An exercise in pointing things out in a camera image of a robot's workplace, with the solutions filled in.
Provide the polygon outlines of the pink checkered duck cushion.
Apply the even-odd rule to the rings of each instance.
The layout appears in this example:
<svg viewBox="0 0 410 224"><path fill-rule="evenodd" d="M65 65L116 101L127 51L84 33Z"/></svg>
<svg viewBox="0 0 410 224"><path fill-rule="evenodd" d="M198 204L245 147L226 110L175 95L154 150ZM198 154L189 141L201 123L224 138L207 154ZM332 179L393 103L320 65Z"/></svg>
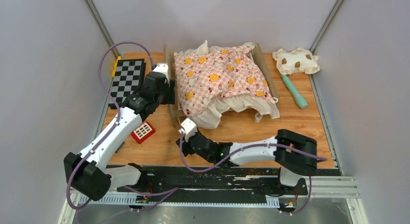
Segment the pink checkered duck cushion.
<svg viewBox="0 0 410 224"><path fill-rule="evenodd" d="M255 120L278 119L278 97L260 46L250 42L233 47L209 47L175 52L178 110L197 126L215 129L227 111L256 110Z"/></svg>

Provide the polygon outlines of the cream pillow brown spots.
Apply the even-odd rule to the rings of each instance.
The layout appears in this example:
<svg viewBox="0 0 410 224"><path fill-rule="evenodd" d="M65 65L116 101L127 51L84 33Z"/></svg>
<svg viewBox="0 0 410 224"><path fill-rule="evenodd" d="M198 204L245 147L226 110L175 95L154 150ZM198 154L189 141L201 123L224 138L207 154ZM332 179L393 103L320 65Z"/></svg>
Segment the cream pillow brown spots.
<svg viewBox="0 0 410 224"><path fill-rule="evenodd" d="M279 49L272 53L272 58L276 61L276 68L282 75L295 73L311 75L321 70L318 56L303 48L297 48L291 52Z"/></svg>

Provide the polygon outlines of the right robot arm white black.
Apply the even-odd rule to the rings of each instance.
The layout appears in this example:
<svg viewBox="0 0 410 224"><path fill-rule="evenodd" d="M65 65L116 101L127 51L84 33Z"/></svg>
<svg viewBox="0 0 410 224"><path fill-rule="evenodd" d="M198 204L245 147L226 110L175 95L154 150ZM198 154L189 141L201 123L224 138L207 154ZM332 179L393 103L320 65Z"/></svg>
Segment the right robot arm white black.
<svg viewBox="0 0 410 224"><path fill-rule="evenodd" d="M181 160L190 171L202 173L215 167L236 167L262 161L274 161L281 165L276 187L288 194L303 176L315 176L317 164L326 158L317 155L317 141L296 132L280 129L265 140L250 143L215 142L197 131L188 138L183 130L176 141ZM185 157L198 155L211 163L205 169L188 166Z"/></svg>

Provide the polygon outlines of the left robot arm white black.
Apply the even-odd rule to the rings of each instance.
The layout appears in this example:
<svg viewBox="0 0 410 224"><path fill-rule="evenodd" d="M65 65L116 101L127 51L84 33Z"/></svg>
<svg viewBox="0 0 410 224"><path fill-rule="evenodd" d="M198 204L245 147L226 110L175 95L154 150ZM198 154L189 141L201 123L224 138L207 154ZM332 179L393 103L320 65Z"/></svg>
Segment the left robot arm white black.
<svg viewBox="0 0 410 224"><path fill-rule="evenodd" d="M89 199L98 201L113 188L130 185L135 191L144 191L148 178L133 164L107 168L108 161L120 144L158 106L175 102L175 81L166 71L155 68L145 77L142 86L130 94L117 110L114 119L78 154L68 153L64 158L68 189L74 188Z"/></svg>

